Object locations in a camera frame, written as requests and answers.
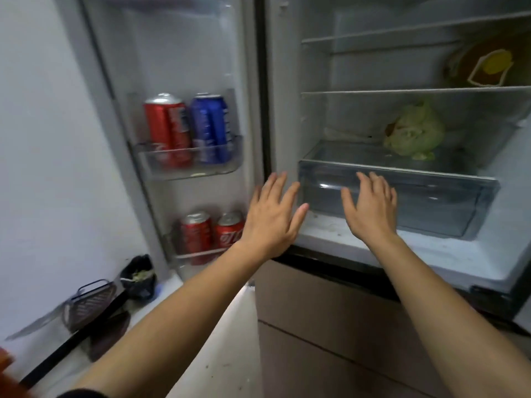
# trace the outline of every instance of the soda can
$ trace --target soda can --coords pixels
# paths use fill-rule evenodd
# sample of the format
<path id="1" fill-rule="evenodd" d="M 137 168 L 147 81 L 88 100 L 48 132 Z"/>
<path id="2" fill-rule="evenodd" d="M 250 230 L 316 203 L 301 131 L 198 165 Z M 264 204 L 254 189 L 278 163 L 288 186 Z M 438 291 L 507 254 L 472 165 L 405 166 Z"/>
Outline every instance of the soda can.
<path id="1" fill-rule="evenodd" d="M 216 225 L 216 239 L 218 246 L 230 247 L 242 238 L 245 221 L 243 215 L 237 211 L 222 215 Z"/>
<path id="2" fill-rule="evenodd" d="M 182 218 L 181 231 L 190 254 L 207 252 L 214 248 L 212 219 L 207 212 L 198 211 Z M 192 265 L 206 264 L 211 259 L 210 255 L 192 257 Z"/>
<path id="3" fill-rule="evenodd" d="M 217 164 L 216 139 L 211 115 L 206 100 L 196 96 L 190 106 L 194 122 L 194 146 L 203 148 L 199 151 L 199 161 L 205 164 Z"/>
<path id="4" fill-rule="evenodd" d="M 189 167 L 192 153 L 185 149 L 192 147 L 192 141 L 184 102 L 169 93 L 159 93 L 145 100 L 144 109 L 156 150 L 184 150 L 157 153 L 157 160 L 165 167 Z"/>
<path id="5" fill-rule="evenodd" d="M 233 138 L 228 121 L 228 108 L 221 95 L 198 94 L 205 102 L 210 115 L 212 133 L 216 141 L 218 163 L 227 163 L 232 158 Z"/>

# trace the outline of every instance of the forearm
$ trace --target forearm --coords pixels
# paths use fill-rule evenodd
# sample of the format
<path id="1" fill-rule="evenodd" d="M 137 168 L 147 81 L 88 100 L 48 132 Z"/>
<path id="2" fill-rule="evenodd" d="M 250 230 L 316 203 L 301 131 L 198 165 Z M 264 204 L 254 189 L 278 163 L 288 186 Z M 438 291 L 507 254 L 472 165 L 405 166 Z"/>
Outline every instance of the forearm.
<path id="1" fill-rule="evenodd" d="M 529 361 L 398 236 L 369 247 L 456 397 L 529 396 Z"/>
<path id="2" fill-rule="evenodd" d="M 110 398 L 166 396 L 260 264 L 236 243 L 138 323 L 76 388 Z"/>

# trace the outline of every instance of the coca-cola can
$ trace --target coca-cola can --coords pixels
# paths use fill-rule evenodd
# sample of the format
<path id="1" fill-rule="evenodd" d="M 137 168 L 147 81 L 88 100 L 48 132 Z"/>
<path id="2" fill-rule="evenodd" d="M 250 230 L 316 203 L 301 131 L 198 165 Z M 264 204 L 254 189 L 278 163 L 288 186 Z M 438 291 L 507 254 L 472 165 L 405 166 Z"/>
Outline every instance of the coca-cola can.
<path id="1" fill-rule="evenodd" d="M 189 253 L 201 253 L 214 248 L 212 219 L 207 212 L 198 211 L 182 218 L 181 231 Z M 209 255 L 192 257 L 192 265 L 206 264 L 211 259 Z"/>
<path id="2" fill-rule="evenodd" d="M 216 225 L 216 239 L 219 247 L 230 247 L 242 238 L 245 221 L 237 211 L 222 215 Z"/>
<path id="3" fill-rule="evenodd" d="M 144 102 L 151 141 L 156 151 L 183 150 L 156 153 L 164 167 L 189 167 L 192 164 L 192 147 L 186 105 L 169 93 L 159 93 Z"/>

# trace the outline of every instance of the crisper drawer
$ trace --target crisper drawer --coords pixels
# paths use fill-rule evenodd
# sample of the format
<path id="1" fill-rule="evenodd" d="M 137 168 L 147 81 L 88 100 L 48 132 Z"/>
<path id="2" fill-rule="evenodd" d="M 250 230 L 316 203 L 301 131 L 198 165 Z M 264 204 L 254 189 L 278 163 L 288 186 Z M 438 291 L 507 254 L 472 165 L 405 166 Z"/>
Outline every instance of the crisper drawer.
<path id="1" fill-rule="evenodd" d="M 314 212 L 344 216 L 340 190 L 348 187 L 357 199 L 358 171 L 374 171 L 395 187 L 400 229 L 465 240 L 477 235 L 499 187 L 492 178 L 302 160 L 302 202 Z"/>

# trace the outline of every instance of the blue soda can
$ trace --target blue soda can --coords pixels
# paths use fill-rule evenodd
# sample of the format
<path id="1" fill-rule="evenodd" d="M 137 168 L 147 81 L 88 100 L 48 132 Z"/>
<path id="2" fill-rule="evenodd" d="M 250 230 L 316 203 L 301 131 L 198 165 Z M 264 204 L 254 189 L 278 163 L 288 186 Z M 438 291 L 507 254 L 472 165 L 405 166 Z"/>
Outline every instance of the blue soda can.
<path id="1" fill-rule="evenodd" d="M 221 95 L 200 94 L 197 99 L 205 101 L 210 114 L 210 123 L 216 140 L 219 163 L 227 163 L 232 158 L 233 138 L 228 121 L 228 108 Z"/>
<path id="2" fill-rule="evenodd" d="M 194 147 L 205 148 L 216 146 L 214 127 L 207 101 L 202 97 L 195 97 L 190 105 L 192 121 L 194 124 Z M 199 161 L 206 164 L 217 164 L 216 148 L 207 148 L 199 151 Z"/>

